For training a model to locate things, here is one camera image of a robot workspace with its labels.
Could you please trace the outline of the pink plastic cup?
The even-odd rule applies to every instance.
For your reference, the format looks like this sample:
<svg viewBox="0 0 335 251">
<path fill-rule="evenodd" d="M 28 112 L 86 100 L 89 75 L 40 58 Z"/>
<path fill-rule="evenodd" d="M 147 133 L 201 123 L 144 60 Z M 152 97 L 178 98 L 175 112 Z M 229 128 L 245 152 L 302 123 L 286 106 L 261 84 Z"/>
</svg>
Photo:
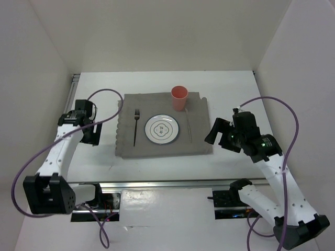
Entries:
<svg viewBox="0 0 335 251">
<path fill-rule="evenodd" d="M 172 106 L 175 111 L 182 111 L 186 106 L 188 90 L 184 86 L 175 86 L 171 90 Z"/>
</svg>

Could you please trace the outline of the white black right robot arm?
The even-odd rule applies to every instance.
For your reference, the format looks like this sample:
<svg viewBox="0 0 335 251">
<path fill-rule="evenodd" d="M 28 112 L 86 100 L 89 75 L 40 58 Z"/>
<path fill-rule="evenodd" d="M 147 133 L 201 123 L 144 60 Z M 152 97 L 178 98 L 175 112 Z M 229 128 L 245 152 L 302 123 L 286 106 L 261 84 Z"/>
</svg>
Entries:
<svg viewBox="0 0 335 251">
<path fill-rule="evenodd" d="M 205 142 L 232 152 L 243 152 L 263 173 L 273 189 L 277 203 L 258 191 L 248 179 L 230 184 L 229 201 L 252 207 L 273 228 L 274 236 L 286 250 L 291 250 L 321 234 L 330 222 L 309 204 L 284 163 L 284 155 L 274 136 L 261 134 L 253 113 L 234 109 L 232 121 L 216 118 Z"/>
</svg>

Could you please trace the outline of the silver table knife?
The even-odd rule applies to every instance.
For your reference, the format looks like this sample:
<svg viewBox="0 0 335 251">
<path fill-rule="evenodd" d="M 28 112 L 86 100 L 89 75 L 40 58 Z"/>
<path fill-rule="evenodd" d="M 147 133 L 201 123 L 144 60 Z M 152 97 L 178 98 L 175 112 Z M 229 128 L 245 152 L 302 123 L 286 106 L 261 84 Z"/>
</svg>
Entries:
<svg viewBox="0 0 335 251">
<path fill-rule="evenodd" d="M 188 128 L 188 134 L 189 134 L 189 140 L 192 143 L 192 132 L 191 132 L 191 125 L 189 122 L 189 115 L 188 115 L 188 110 L 187 108 L 184 109 L 185 110 L 185 114 L 186 114 L 186 121 L 187 121 L 187 128 Z"/>
</svg>

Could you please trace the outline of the grey cloth placemat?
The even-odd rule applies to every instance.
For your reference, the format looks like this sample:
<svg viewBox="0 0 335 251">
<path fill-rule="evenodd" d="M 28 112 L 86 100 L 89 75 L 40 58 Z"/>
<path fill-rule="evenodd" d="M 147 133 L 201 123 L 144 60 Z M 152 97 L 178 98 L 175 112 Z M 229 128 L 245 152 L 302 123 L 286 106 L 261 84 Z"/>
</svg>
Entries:
<svg viewBox="0 0 335 251">
<path fill-rule="evenodd" d="M 118 116 L 115 154 L 123 159 L 208 155 L 208 103 L 190 92 L 186 108 L 175 111 L 170 93 L 126 94 Z"/>
</svg>

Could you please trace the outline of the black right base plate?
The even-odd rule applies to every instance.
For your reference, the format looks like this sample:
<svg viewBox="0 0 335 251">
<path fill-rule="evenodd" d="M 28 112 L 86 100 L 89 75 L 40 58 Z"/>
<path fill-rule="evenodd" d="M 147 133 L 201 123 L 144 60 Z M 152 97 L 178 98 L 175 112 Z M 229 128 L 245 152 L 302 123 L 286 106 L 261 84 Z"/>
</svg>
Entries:
<svg viewBox="0 0 335 251">
<path fill-rule="evenodd" d="M 250 206 L 231 198 L 229 190 L 213 190 L 209 200 L 213 201 L 216 220 L 223 219 L 246 219 L 250 214 L 251 218 L 256 218 L 259 214 Z"/>
</svg>

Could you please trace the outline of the white plate blue rim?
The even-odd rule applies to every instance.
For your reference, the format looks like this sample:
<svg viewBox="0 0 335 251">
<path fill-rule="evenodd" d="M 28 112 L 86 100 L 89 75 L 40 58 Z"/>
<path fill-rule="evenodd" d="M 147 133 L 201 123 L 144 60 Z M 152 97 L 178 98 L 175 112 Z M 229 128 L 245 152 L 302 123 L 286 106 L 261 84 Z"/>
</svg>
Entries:
<svg viewBox="0 0 335 251">
<path fill-rule="evenodd" d="M 176 119 L 169 115 L 154 115 L 144 126 L 147 139 L 157 145 L 173 143 L 179 136 L 180 127 Z"/>
</svg>

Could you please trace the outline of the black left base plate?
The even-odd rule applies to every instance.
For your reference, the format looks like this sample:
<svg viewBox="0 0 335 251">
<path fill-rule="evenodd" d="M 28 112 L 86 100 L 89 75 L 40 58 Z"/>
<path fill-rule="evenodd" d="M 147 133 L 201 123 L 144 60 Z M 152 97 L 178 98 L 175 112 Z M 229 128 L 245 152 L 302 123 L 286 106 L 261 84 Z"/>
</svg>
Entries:
<svg viewBox="0 0 335 251">
<path fill-rule="evenodd" d="M 89 207 L 99 221 L 119 221 L 121 194 L 119 192 L 100 193 L 95 199 L 84 203 Z M 77 206 L 72 212 L 71 222 L 94 222 L 94 216 L 84 206 Z"/>
</svg>

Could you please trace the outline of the aluminium table frame rail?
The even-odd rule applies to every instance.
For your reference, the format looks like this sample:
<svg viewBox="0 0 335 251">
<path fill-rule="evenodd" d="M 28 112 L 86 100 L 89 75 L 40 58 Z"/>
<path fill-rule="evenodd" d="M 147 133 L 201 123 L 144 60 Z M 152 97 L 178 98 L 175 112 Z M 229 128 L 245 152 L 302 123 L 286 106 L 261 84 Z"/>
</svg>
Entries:
<svg viewBox="0 0 335 251">
<path fill-rule="evenodd" d="M 211 121 L 217 117 L 230 119 L 233 108 L 244 104 L 255 115 L 261 132 L 271 133 L 252 71 L 81 73 L 71 96 L 91 97 L 98 107 L 97 119 L 104 124 L 98 146 L 77 146 L 67 181 L 100 182 L 105 187 L 190 187 L 248 178 L 255 184 L 266 184 L 260 164 L 217 145 L 210 155 L 131 160 L 115 155 L 117 120 L 113 114 L 119 94 L 170 92 L 177 85 L 207 99 Z"/>
</svg>

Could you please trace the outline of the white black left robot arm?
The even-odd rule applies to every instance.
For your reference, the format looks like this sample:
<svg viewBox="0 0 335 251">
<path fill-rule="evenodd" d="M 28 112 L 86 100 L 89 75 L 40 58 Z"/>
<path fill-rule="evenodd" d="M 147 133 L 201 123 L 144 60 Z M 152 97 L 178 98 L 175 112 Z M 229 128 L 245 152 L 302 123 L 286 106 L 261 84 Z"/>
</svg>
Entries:
<svg viewBox="0 0 335 251">
<path fill-rule="evenodd" d="M 35 175 L 25 177 L 23 188 L 33 215 L 70 214 L 86 203 L 92 209 L 102 206 L 104 196 L 98 184 L 67 182 L 68 170 L 79 143 L 99 144 L 102 125 L 94 125 L 96 105 L 86 99 L 75 102 L 74 110 L 58 120 L 55 146 Z"/>
</svg>

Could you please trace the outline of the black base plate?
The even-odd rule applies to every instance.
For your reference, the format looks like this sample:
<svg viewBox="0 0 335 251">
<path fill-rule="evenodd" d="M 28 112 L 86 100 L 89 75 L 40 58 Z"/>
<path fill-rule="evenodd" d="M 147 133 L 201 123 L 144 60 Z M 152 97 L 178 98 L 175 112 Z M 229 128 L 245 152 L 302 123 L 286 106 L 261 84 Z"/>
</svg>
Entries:
<svg viewBox="0 0 335 251">
<path fill-rule="evenodd" d="M 121 194 L 119 192 L 100 193 L 95 199 L 84 203 L 89 207 L 99 221 L 119 221 Z M 77 206 L 72 212 L 71 222 L 94 222 L 94 216 L 84 206 Z"/>
<path fill-rule="evenodd" d="M 251 218 L 256 218 L 259 214 L 250 206 L 231 198 L 229 190 L 213 190 L 209 200 L 213 201 L 216 220 L 223 219 L 246 219 L 250 214 Z"/>
</svg>

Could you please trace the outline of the black fork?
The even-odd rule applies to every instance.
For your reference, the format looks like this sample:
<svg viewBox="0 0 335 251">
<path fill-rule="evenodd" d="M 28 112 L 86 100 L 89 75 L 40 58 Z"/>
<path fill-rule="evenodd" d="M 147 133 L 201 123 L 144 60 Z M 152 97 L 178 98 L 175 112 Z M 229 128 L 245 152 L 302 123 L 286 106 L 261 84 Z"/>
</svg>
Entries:
<svg viewBox="0 0 335 251">
<path fill-rule="evenodd" d="M 135 119 L 136 122 L 135 122 L 134 136 L 133 136 L 133 146 L 136 145 L 137 124 L 138 124 L 138 120 L 140 119 L 140 109 L 135 110 L 134 119 Z"/>
</svg>

